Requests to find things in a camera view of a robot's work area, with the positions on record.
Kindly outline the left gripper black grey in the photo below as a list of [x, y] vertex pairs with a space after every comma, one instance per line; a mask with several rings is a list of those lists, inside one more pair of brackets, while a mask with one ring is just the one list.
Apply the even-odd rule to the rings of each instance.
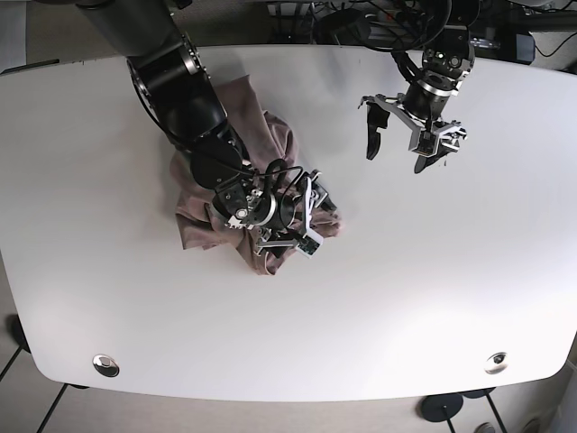
[[410, 137], [419, 130], [427, 130], [437, 135], [437, 154], [429, 158], [418, 155], [415, 174], [421, 173], [449, 153], [458, 152], [467, 132], [460, 122], [446, 122], [442, 118], [442, 111], [451, 94], [450, 90], [414, 83], [409, 86], [407, 93], [399, 93], [396, 97], [381, 94], [362, 97], [360, 104], [367, 108], [366, 159], [372, 161], [377, 156], [381, 143], [379, 130], [388, 128], [392, 115], [409, 128]]

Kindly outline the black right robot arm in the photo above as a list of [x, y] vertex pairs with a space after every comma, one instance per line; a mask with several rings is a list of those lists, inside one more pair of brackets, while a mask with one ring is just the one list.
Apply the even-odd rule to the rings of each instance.
[[202, 65], [197, 48], [174, 23], [163, 1], [77, 1], [76, 7], [127, 59], [143, 107], [184, 156], [193, 180], [213, 192], [212, 213], [230, 229], [258, 229], [256, 250], [295, 249], [312, 256], [324, 238], [312, 214], [324, 197], [318, 173], [292, 170], [276, 159], [265, 170], [249, 161], [248, 149]]

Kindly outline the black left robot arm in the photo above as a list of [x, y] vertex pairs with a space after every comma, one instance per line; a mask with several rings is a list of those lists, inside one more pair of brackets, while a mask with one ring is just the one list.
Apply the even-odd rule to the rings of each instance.
[[334, 29], [345, 31], [361, 46], [388, 53], [408, 83], [406, 93], [395, 97], [378, 94], [365, 96], [367, 106], [366, 158], [373, 160], [380, 150], [380, 131], [388, 128], [394, 115], [411, 132], [408, 149], [417, 155], [416, 174], [452, 152], [460, 150], [460, 141], [467, 138], [462, 123], [443, 119], [443, 110], [450, 97], [456, 96], [463, 81], [472, 72], [475, 61], [470, 41], [470, 26], [480, 12], [478, 1], [417, 1], [408, 7], [396, 1], [401, 17], [394, 20], [405, 31], [394, 33], [389, 47], [369, 43], [358, 28], [362, 11], [336, 7], [329, 15], [335, 19]]

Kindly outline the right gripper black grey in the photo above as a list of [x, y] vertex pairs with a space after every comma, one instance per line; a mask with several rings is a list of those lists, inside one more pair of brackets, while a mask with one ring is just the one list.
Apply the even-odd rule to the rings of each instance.
[[327, 191], [318, 182], [319, 170], [303, 169], [283, 186], [288, 169], [273, 176], [267, 191], [270, 210], [257, 228], [254, 251], [257, 255], [271, 252], [280, 257], [289, 249], [295, 250], [300, 235], [318, 233], [313, 227], [313, 211], [325, 202]]

